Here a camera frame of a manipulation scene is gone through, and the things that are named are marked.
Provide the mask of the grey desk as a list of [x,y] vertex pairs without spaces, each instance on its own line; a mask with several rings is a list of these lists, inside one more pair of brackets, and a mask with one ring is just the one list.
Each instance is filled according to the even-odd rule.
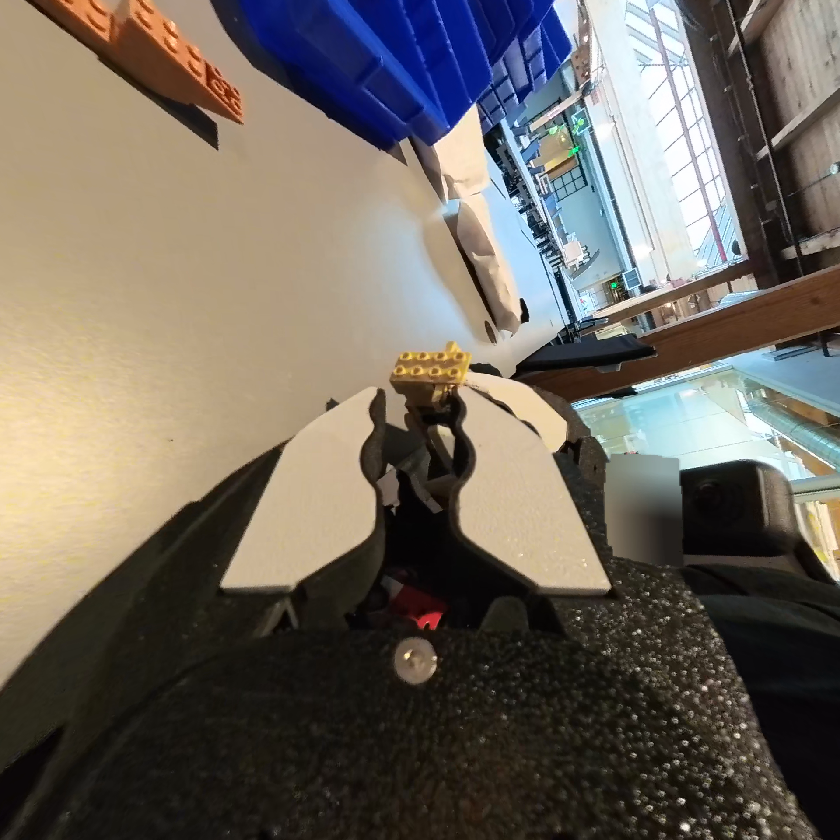
[[492,317],[409,140],[380,150],[234,2],[156,2],[245,123],[172,110],[2,2],[2,683],[188,502],[455,340],[511,373],[560,306],[488,200],[530,320]]

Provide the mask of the blue plastic bin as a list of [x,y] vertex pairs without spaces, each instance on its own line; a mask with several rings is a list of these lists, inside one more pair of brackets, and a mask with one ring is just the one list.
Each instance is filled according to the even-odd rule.
[[384,151],[441,140],[491,81],[468,2],[212,1],[253,67]]

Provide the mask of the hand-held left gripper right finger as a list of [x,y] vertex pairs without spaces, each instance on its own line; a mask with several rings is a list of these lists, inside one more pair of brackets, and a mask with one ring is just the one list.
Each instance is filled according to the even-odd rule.
[[563,476],[541,437],[479,392],[461,392],[467,471],[454,526],[490,560],[543,595],[611,590]]

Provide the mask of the brown and tan brick assembly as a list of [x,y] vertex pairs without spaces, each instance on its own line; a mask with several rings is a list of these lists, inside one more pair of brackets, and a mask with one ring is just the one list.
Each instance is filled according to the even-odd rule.
[[471,361],[472,354],[455,341],[443,350],[405,351],[394,363],[389,382],[408,406],[436,410],[465,383]]

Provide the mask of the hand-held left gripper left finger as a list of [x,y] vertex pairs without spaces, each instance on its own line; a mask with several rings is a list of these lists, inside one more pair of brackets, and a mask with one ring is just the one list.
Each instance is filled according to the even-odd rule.
[[385,394],[370,386],[284,445],[221,580],[224,592],[293,592],[369,543],[381,524]]

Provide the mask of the brown wedge brick piece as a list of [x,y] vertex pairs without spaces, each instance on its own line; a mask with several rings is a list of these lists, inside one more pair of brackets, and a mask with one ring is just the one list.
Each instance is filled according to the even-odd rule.
[[163,98],[244,124],[242,97],[152,1],[35,1],[99,57]]

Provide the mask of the wooden beam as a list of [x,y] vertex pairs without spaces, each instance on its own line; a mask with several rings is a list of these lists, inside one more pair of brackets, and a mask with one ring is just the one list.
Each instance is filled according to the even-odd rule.
[[568,402],[694,369],[703,364],[838,327],[839,266],[791,280],[726,308],[715,308],[648,332],[656,355],[616,372],[570,369],[526,374],[523,381]]

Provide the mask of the person's dark clothing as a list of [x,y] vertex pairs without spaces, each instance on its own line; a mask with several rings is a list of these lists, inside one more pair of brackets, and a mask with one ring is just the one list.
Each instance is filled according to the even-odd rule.
[[838,839],[838,584],[716,563],[681,574],[742,678],[784,781],[821,837]]

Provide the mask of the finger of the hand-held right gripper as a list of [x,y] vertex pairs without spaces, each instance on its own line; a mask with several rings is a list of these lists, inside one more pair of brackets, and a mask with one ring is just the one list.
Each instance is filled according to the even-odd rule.
[[504,405],[531,426],[551,453],[561,451],[567,443],[567,421],[531,387],[487,373],[468,373],[468,386]]

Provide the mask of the white crumpled paper bag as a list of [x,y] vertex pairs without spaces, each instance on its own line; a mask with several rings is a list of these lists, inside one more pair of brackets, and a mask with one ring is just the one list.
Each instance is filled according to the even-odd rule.
[[455,207],[455,239],[476,273],[496,327],[515,334],[523,323],[518,284],[498,242],[485,195],[490,172],[477,106],[440,140],[412,140],[437,197]]

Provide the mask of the metal duct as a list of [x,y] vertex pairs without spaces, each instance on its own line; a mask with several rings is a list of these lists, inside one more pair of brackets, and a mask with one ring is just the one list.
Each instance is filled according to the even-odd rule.
[[747,391],[751,414],[777,434],[792,441],[809,454],[839,470],[838,425],[824,426],[793,412],[779,402],[770,402],[758,391]]

